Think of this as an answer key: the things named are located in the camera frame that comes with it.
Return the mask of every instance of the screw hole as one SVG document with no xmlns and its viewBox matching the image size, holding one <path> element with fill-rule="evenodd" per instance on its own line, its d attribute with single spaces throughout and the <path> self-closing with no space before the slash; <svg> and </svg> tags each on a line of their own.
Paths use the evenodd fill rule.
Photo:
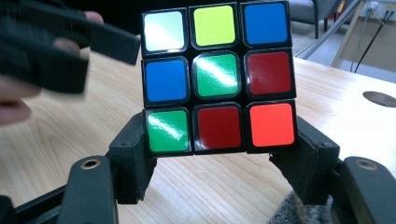
<svg viewBox="0 0 396 224">
<path fill-rule="evenodd" d="M 364 98 L 366 98 L 368 101 L 377 104 L 377 105 L 382 105 L 386 107 L 396 107 L 396 99 L 386 95 L 382 92 L 377 92 L 377 91 L 365 91 L 363 93 Z"/>
<path fill-rule="evenodd" d="M 81 164 L 81 169 L 83 169 L 83 170 L 90 170 L 90 169 L 93 169 L 93 168 L 99 166 L 99 164 L 100 164 L 100 161 L 99 161 L 99 160 L 88 160 L 88 161 L 84 161 L 84 162 Z"/>
<path fill-rule="evenodd" d="M 372 163 L 371 161 L 366 161 L 366 160 L 356 160 L 356 163 L 359 165 L 360 168 L 366 169 L 366 170 L 376 170 L 378 167 L 375 165 L 375 163 Z"/>
</svg>

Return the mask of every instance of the black cable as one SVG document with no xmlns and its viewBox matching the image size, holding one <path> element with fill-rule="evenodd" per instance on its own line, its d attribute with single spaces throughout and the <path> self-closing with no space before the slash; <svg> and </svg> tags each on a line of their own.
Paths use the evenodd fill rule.
<svg viewBox="0 0 396 224">
<path fill-rule="evenodd" d="M 369 43 L 369 45 L 367 46 L 366 50 L 363 52 L 363 55 L 361 55 L 361 59 L 359 60 L 358 65 L 356 66 L 356 69 L 355 69 L 355 72 L 354 72 L 354 73 L 356 73 L 356 72 L 358 71 L 359 65 L 361 65 L 361 61 L 363 61 L 364 57 L 365 57 L 366 54 L 367 54 L 367 51 L 369 51 L 370 47 L 373 45 L 373 43 L 374 43 L 374 41 L 375 41 L 375 39 L 376 39 L 376 36 L 377 36 L 378 33 L 382 30 L 382 27 L 384 27 L 384 24 L 386 24 L 386 23 L 389 21 L 390 17 L 393 16 L 393 14 L 394 14 L 394 11 L 392 11 L 392 12 L 390 12 L 390 13 L 387 11 L 387 12 L 385 13 L 385 16 L 384 16 L 384 19 L 383 19 L 383 22 L 384 22 L 384 23 L 379 24 L 379 27 L 378 27 L 378 30 L 377 30 L 376 33 L 375 33 L 375 36 L 374 36 L 373 39 L 370 41 L 370 43 Z"/>
<path fill-rule="evenodd" d="M 371 11 L 367 10 L 367 12 L 366 12 L 366 18 L 364 19 L 364 24 L 363 24 L 363 27 L 361 28 L 361 34 L 359 35 L 358 50 L 356 51 L 355 57 L 353 57 L 352 63 L 350 64 L 349 72 L 353 71 L 353 64 L 355 63 L 355 61 L 358 58 L 359 53 L 361 52 L 361 38 L 364 34 L 364 31 L 366 30 L 367 21 L 369 20 L 369 17 L 370 17 L 369 12 L 371 12 Z"/>
</svg>

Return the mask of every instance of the light wood tabletop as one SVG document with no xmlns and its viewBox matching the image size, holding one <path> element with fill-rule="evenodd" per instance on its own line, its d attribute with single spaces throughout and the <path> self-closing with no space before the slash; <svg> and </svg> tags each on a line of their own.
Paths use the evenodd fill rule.
<svg viewBox="0 0 396 224">
<path fill-rule="evenodd" d="M 141 68 L 92 53 L 86 93 L 43 91 L 27 100 L 33 116 L 0 127 L 0 194 L 26 203 L 66 183 L 72 164 L 104 155 L 143 106 Z M 294 59 L 297 114 L 341 146 L 396 175 L 396 108 L 365 91 L 396 98 L 396 85 Z M 267 154 L 159 159 L 143 202 L 119 206 L 120 223 L 264 223 L 291 191 Z"/>
</svg>

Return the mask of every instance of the cable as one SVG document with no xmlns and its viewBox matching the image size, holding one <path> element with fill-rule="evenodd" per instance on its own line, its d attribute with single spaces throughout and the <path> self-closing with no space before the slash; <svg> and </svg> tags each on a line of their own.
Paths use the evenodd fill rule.
<svg viewBox="0 0 396 224">
<path fill-rule="evenodd" d="M 394 11 L 392 11 L 392 12 L 390 12 L 390 13 L 389 13 L 389 11 L 387 11 L 387 12 L 385 13 L 383 22 L 379 24 L 379 27 L 378 27 L 378 30 L 377 30 L 376 33 L 375 33 L 375 36 L 374 36 L 373 39 L 370 41 L 370 43 L 369 43 L 369 45 L 367 46 L 366 50 L 363 52 L 363 55 L 361 55 L 361 59 L 359 60 L 358 65 L 356 66 L 355 72 L 354 72 L 354 73 L 356 73 L 356 72 L 358 71 L 358 68 L 359 68 L 359 66 L 361 65 L 361 61 L 364 59 L 364 57 L 365 57 L 366 54 L 367 54 L 367 51 L 369 51 L 370 47 L 373 45 L 373 43 L 374 43 L 374 41 L 375 41 L 375 39 L 376 39 L 378 33 L 382 30 L 382 27 L 384 27 L 384 25 L 388 22 L 388 20 L 390 19 L 390 17 L 393 16 L 393 14 L 394 14 Z"/>
<path fill-rule="evenodd" d="M 383 24 L 384 26 L 386 25 L 386 26 L 388 26 L 388 27 L 391 27 L 392 29 L 395 29 L 394 26 L 389 26 L 389 25 L 385 24 L 383 21 L 381 21 L 381 19 L 379 19 L 379 17 L 378 17 L 378 14 L 376 14 L 376 12 L 374 11 L 373 8 L 371 8 L 371 10 L 373 11 L 373 15 L 375 16 L 375 19 L 376 19 L 379 23 Z"/>
<path fill-rule="evenodd" d="M 367 10 L 366 18 L 364 19 L 364 24 L 363 24 L 363 27 L 361 28 L 361 34 L 359 35 L 358 50 L 357 50 L 357 52 L 356 52 L 356 54 L 355 54 L 355 57 L 354 57 L 353 60 L 352 60 L 352 63 L 350 64 L 349 72 L 352 72 L 352 70 L 353 70 L 353 64 L 354 64 L 355 61 L 358 59 L 358 55 L 359 55 L 360 52 L 361 52 L 361 37 L 363 36 L 364 31 L 366 30 L 366 24 L 367 24 L 367 21 L 369 20 L 369 17 L 370 17 L 369 12 L 371 12 L 371 11 L 370 11 L 370 10 Z"/>
</svg>

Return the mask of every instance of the floor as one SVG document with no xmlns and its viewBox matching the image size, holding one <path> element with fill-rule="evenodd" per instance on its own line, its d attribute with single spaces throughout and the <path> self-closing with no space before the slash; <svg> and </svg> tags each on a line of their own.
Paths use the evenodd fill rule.
<svg viewBox="0 0 396 224">
<path fill-rule="evenodd" d="M 321 45 L 307 60 L 330 66 L 344 40 L 344 36 L 347 33 L 348 27 L 348 25 L 343 25 L 340 29 L 338 29 L 338 31 L 336 31 L 331 37 L 329 37 L 323 43 L 323 45 Z M 298 45 L 296 46 L 298 51 L 309 47 L 312 43 L 315 42 L 313 25 L 293 21 L 291 23 L 291 34 L 293 36 L 293 46 Z M 319 25 L 319 36 L 322 35 L 323 22 L 321 22 Z M 343 64 L 340 68 L 349 71 L 350 63 Z M 380 72 L 378 72 L 378 69 L 376 68 L 361 65 L 358 73 L 360 75 L 374 77 L 388 82 L 396 83 L 396 73 L 392 71 L 380 70 Z"/>
</svg>

